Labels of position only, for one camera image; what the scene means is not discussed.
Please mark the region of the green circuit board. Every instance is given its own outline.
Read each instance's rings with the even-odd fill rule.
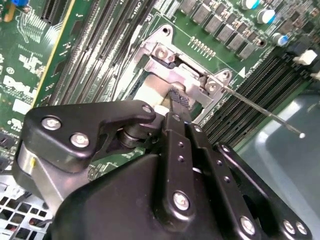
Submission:
[[[1,132],[17,141],[24,114],[32,107],[109,101],[115,80],[113,63],[121,60],[125,43],[130,40],[127,35],[138,23],[141,30],[127,60],[144,39],[162,25],[169,24],[174,29],[172,43],[209,73],[230,69],[229,86],[235,90],[268,59],[275,48],[274,33],[285,34],[290,41],[308,35],[315,44],[320,42],[319,6],[312,0],[261,0],[252,10],[244,10],[240,0],[195,0],[189,12],[182,10],[183,0],[157,0],[145,14],[150,2],[70,0],[64,18],[52,26],[40,18],[45,3],[30,0],[27,10],[17,8],[10,22],[0,22]],[[2,19],[8,14],[8,4],[0,0]],[[197,23],[195,16],[203,5],[209,13]],[[257,14],[263,9],[275,10],[272,24],[257,22]],[[132,13],[130,21],[119,25],[125,10]],[[218,17],[221,26],[230,26],[233,35],[241,36],[244,43],[252,47],[252,52],[234,50],[230,41],[223,40],[226,36],[221,35],[218,39],[218,33],[208,32],[206,26],[212,15]],[[106,16],[108,24],[103,25],[101,20]],[[145,78],[146,73],[137,67],[132,79],[119,85],[117,99],[132,97],[136,86]],[[220,100],[207,120],[228,97],[226,94]],[[16,145],[10,149],[0,147],[0,154],[5,158],[12,159],[15,151]]]

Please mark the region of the blue capacitor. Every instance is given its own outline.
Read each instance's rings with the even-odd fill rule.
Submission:
[[[276,19],[276,11],[273,9],[262,9],[258,12],[256,18],[260,24],[271,24]]]
[[[17,7],[23,7],[28,4],[29,0],[11,0],[11,2]]]
[[[259,5],[259,0],[242,0],[241,5],[245,10],[256,9]]]

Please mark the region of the white label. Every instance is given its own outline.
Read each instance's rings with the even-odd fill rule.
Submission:
[[[21,129],[22,129],[22,122],[20,120],[18,120],[18,119],[12,118],[7,123],[8,123],[8,125],[11,126],[12,130],[20,132]]]
[[[14,112],[21,113],[23,115],[26,115],[27,112],[31,109],[31,105],[28,103],[25,103],[24,101],[21,101],[19,99],[14,100],[14,104],[12,107],[12,110]]]
[[[22,82],[15,81],[11,76],[5,75],[3,79],[3,84],[12,87],[15,90],[19,92],[23,92],[24,95],[34,98],[37,94],[37,90],[33,89],[32,92],[30,92],[31,87],[25,86]]]

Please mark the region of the white connector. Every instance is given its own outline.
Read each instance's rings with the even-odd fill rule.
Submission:
[[[302,64],[305,66],[310,65],[318,56],[313,50],[305,51],[301,56],[297,56],[293,59],[297,64]]]
[[[320,71],[318,73],[312,73],[310,76],[320,81]]]

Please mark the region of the black connector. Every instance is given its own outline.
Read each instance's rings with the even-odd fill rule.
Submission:
[[[41,19],[50,25],[60,22],[68,0],[46,0]]]
[[[10,150],[16,143],[16,140],[7,134],[0,132],[0,148]]]

